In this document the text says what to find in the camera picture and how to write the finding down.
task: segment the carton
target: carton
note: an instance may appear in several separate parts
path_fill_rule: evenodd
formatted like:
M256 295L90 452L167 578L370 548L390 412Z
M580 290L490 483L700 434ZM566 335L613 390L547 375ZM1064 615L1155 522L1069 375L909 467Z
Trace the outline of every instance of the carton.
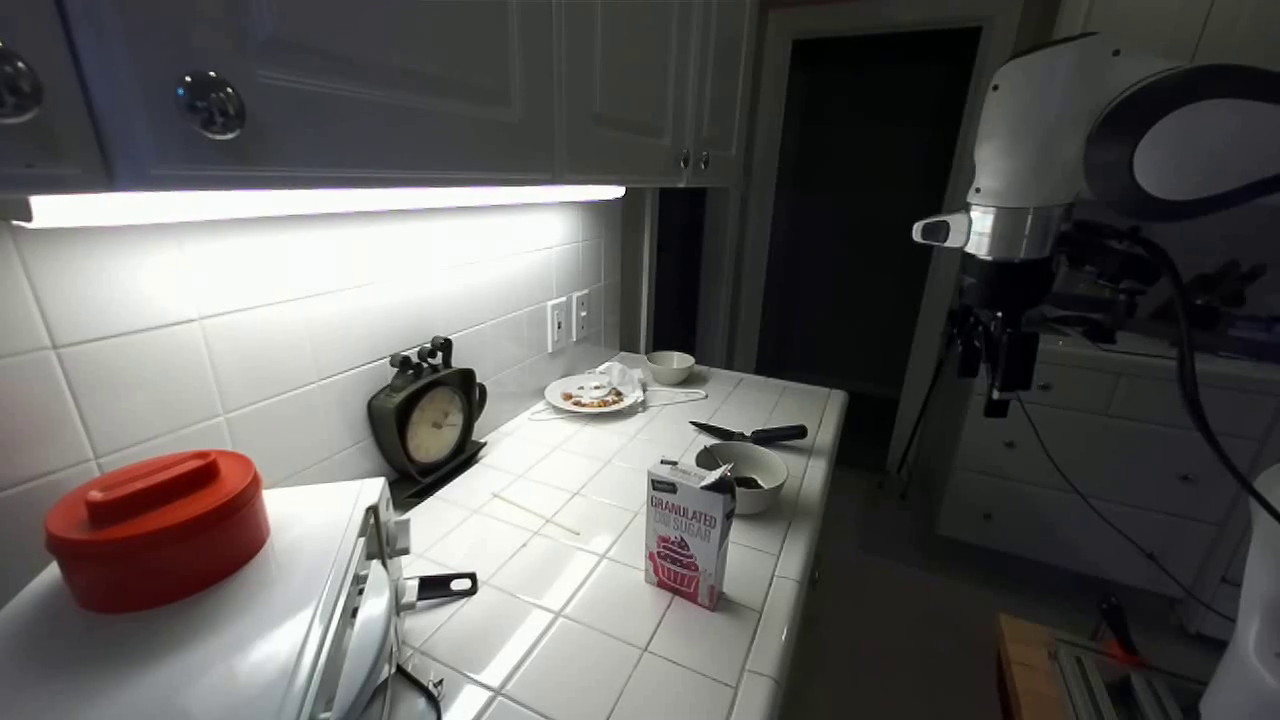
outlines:
M710 471L672 461L649 467L646 578L700 606L722 606L731 483L700 488Z

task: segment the kitchen scale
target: kitchen scale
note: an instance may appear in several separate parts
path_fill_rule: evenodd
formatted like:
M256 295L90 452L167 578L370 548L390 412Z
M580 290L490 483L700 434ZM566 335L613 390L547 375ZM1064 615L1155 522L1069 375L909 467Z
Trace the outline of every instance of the kitchen scale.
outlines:
M393 500L406 513L482 457L483 445L471 430L490 387L471 367L453 367L450 335L397 352L390 364L397 375L370 399L370 427L397 471Z

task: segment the wall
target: wall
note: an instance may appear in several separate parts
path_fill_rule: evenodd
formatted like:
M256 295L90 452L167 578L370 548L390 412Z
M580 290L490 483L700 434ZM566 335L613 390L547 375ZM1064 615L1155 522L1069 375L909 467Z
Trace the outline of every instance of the wall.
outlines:
M167 448L243 448L269 483L386 471L366 399L386 357L456 340L493 399L622 349L624 205L253 220L98 230L0 222L0 600L39 562L71 483ZM580 349L545 300L597 289Z

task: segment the cabinet knob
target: cabinet knob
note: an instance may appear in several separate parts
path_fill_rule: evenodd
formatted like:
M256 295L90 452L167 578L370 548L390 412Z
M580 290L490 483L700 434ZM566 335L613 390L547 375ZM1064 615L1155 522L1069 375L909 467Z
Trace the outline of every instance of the cabinet knob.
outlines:
M0 38L0 125L23 125L39 113L43 84L35 68Z
M175 104L209 140L235 140L250 121L243 94L221 70L184 70L175 84Z

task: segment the food canister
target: food canister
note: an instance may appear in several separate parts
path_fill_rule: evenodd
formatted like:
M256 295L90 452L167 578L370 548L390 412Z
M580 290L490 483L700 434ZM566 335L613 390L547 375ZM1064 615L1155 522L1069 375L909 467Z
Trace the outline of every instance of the food canister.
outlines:
M43 514L90 610L144 610L214 586L269 544L265 483L241 452L175 452L98 476Z

